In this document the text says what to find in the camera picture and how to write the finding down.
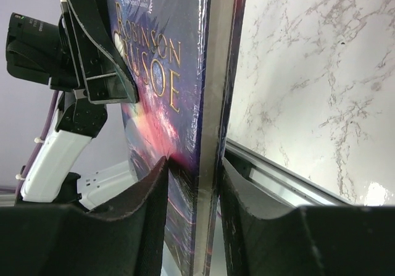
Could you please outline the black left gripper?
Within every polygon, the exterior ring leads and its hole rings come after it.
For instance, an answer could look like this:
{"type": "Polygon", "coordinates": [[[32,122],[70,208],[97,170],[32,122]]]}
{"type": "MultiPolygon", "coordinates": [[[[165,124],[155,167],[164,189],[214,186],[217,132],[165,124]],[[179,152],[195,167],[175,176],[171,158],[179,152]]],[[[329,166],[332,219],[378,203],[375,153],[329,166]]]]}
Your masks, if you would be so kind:
{"type": "Polygon", "coordinates": [[[112,40],[107,0],[67,0],[67,6],[81,72],[73,63],[61,23],[15,12],[7,32],[7,71],[62,93],[56,131],[97,134],[107,120],[107,109],[94,104],[137,103],[138,90],[112,40]]]}

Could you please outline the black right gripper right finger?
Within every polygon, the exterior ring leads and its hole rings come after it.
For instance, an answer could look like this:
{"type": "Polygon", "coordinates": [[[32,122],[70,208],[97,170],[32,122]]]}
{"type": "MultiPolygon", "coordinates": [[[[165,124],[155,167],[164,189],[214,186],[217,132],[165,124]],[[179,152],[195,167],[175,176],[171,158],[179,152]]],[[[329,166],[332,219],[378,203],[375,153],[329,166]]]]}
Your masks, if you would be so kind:
{"type": "Polygon", "coordinates": [[[394,208],[289,207],[228,162],[220,206],[228,275],[393,275],[394,208]]]}

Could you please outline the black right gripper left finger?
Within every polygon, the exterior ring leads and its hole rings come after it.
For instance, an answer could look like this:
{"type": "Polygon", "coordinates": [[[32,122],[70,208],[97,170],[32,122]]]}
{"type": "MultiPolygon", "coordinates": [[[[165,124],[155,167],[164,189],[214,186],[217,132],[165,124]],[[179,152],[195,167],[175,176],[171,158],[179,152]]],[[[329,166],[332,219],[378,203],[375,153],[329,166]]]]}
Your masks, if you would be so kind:
{"type": "Polygon", "coordinates": [[[2,275],[160,275],[168,197],[165,157],[99,209],[1,208],[2,275]]]}

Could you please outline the purple Robinson Crusoe book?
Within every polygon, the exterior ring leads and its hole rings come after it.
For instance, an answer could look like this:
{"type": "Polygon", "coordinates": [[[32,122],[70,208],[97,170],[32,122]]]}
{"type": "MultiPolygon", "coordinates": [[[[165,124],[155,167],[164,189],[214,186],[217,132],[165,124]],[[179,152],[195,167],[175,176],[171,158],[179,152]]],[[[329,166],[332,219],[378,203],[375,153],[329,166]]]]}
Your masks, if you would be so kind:
{"type": "Polygon", "coordinates": [[[168,159],[168,275],[209,275],[246,0],[107,0],[138,89],[122,104],[130,167],[168,159]]]}

